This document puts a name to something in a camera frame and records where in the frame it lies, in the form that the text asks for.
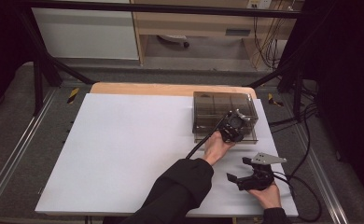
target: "human hand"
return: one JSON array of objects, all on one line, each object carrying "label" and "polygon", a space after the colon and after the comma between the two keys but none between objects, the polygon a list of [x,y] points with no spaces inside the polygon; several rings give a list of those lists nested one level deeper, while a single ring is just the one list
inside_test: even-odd
[{"label": "human hand", "polygon": [[216,131],[205,142],[203,160],[207,161],[210,165],[214,165],[234,146],[235,143],[223,142],[222,134],[220,134],[219,131]]},{"label": "human hand", "polygon": [[247,191],[258,199],[260,205],[264,209],[281,207],[280,190],[275,182],[272,182],[272,184],[264,190],[250,189]]}]

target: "person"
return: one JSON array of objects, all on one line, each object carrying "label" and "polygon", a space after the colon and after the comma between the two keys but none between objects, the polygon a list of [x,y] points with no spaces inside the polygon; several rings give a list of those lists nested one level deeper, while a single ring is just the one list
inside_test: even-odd
[{"label": "person", "polygon": [[[186,213],[198,208],[211,189],[212,168],[235,143],[225,143],[220,132],[214,132],[205,142],[202,158],[181,159],[165,171],[154,183],[142,207],[120,224],[179,224]],[[290,223],[278,187],[273,182],[265,190],[249,190],[264,209],[263,223]],[[103,223],[112,223],[106,217]]]}]

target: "white wall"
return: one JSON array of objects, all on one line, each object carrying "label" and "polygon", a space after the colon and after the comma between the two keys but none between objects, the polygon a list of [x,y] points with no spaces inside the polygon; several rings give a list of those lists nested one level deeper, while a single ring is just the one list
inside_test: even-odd
[{"label": "white wall", "polygon": [[[129,0],[74,0],[129,3]],[[49,53],[62,58],[138,60],[131,12],[33,8]]]}]

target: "black sleeve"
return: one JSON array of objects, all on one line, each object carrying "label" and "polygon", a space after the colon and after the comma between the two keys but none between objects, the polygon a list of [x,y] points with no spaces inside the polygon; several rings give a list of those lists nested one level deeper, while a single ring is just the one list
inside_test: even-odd
[{"label": "black sleeve", "polygon": [[141,209],[121,223],[177,222],[200,206],[213,174],[212,166],[202,159],[177,161],[156,180]]},{"label": "black sleeve", "polygon": [[283,208],[268,208],[264,210],[262,224],[290,224],[292,223]]}]

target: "white table surface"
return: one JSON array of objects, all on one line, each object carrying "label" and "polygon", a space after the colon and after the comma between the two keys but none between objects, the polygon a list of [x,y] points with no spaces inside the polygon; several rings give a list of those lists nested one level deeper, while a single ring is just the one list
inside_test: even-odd
[{"label": "white table surface", "polygon": [[[36,206],[48,215],[124,216],[139,209],[156,178],[194,148],[192,97],[86,95],[63,151]],[[242,157],[277,156],[260,100],[255,145],[237,144],[215,166],[213,187],[191,217],[262,214],[258,201],[227,180],[252,175]],[[192,159],[200,158],[199,149]],[[280,164],[272,165],[283,173]],[[276,180],[288,216],[298,212],[288,186]]]}]

